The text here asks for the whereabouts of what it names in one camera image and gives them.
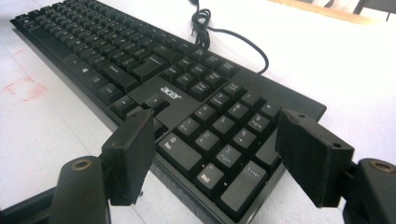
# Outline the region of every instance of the acer logo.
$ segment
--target acer logo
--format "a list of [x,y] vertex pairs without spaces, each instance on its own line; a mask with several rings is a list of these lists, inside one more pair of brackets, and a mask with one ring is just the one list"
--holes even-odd
[[170,98],[176,100],[177,98],[181,99],[181,96],[175,93],[174,91],[169,90],[167,87],[162,87],[161,91],[165,92],[166,95],[168,95]]

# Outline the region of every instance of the wooden edge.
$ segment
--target wooden edge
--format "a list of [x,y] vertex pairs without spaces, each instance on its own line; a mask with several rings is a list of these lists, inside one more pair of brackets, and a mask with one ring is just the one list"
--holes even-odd
[[342,20],[342,21],[349,21],[349,22],[353,22],[353,23],[357,23],[357,24],[364,24],[364,25],[378,23],[378,20],[375,20],[372,18],[367,18],[367,17],[363,17],[360,15],[347,13],[345,11],[335,10],[332,8],[320,7],[320,6],[312,5],[312,4],[309,4],[306,2],[300,2],[297,0],[270,0],[270,1],[284,5],[284,6],[295,7],[295,8],[305,10],[305,11],[318,13],[320,15],[335,18],[335,19]]

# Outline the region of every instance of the computer keyboard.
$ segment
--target computer keyboard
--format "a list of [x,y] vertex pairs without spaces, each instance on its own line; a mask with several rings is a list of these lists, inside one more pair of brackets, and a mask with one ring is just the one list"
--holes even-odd
[[326,107],[189,41],[92,0],[11,22],[110,119],[154,110],[152,172],[204,223],[248,223],[285,171],[281,108]]

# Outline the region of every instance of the white table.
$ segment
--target white table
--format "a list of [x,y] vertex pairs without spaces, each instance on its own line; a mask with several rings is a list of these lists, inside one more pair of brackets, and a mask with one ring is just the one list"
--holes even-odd
[[[56,185],[63,164],[98,156],[115,125],[8,21],[56,1],[0,2],[0,207]],[[187,0],[104,1],[193,42]],[[264,0],[202,0],[211,24],[260,46],[265,76],[328,107],[320,123],[356,148],[353,161],[396,163],[396,52],[391,24],[359,26]],[[211,33],[211,50],[259,71],[262,58],[233,37]],[[153,174],[135,206],[111,208],[113,223],[200,223]],[[342,223],[317,209],[285,173],[252,223]]]

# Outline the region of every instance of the cable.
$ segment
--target cable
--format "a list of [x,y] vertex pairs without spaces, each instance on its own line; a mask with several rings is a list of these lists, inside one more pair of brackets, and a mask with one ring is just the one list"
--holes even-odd
[[190,0],[190,2],[193,5],[197,6],[196,12],[191,17],[191,21],[192,21],[192,25],[193,25],[191,35],[193,35],[194,32],[196,32],[196,34],[197,34],[196,39],[195,39],[195,45],[197,45],[203,49],[209,49],[210,36],[209,36],[209,32],[207,30],[210,30],[213,32],[224,33],[227,35],[233,35],[233,36],[245,41],[247,44],[249,44],[251,47],[253,47],[255,50],[257,50],[260,53],[260,55],[264,58],[265,66],[261,71],[258,72],[258,74],[262,74],[268,69],[268,67],[269,67],[268,57],[259,47],[257,47],[257,45],[255,45],[253,42],[251,42],[244,36],[241,36],[235,32],[210,27],[208,25],[209,21],[210,21],[210,17],[211,17],[210,10],[207,8],[200,10],[199,9],[199,0]]

